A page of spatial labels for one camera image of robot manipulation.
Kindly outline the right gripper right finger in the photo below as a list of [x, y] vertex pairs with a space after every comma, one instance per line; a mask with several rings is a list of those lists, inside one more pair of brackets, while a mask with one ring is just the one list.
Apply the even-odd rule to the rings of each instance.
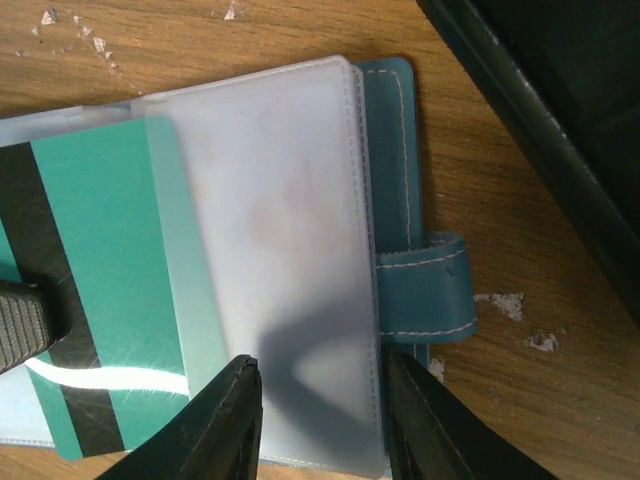
[[418, 360], [385, 355], [387, 441], [394, 479], [554, 479], [498, 435]]

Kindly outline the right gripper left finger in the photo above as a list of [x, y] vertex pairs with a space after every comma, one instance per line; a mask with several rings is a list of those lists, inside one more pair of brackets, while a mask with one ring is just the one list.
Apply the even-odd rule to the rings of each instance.
[[238, 355], [102, 479], [255, 479], [262, 431], [256, 359]]

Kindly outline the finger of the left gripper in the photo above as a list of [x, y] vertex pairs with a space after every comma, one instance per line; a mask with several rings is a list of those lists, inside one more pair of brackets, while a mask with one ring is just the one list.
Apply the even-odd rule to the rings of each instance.
[[62, 287], [53, 279], [36, 283], [1, 280], [1, 372], [45, 352], [71, 332]]

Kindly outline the teal magnetic stripe card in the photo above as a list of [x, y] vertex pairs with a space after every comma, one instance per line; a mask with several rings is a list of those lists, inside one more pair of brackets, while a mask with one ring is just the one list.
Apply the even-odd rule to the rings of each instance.
[[181, 179], [169, 120], [1, 150], [1, 275], [39, 284], [61, 338], [26, 364], [58, 454], [131, 451], [188, 403], [154, 156]]

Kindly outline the blue card holder wallet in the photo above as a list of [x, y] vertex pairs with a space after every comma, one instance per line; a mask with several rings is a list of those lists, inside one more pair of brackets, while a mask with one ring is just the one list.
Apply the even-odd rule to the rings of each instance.
[[[477, 328], [463, 237], [423, 223], [416, 113], [407, 60], [337, 55], [6, 118], [1, 150], [169, 120], [182, 178], [164, 151], [154, 176], [188, 402], [250, 355], [262, 461], [376, 479], [390, 472], [382, 348], [427, 365], [432, 344]], [[29, 360], [1, 376], [1, 441], [56, 450]]]

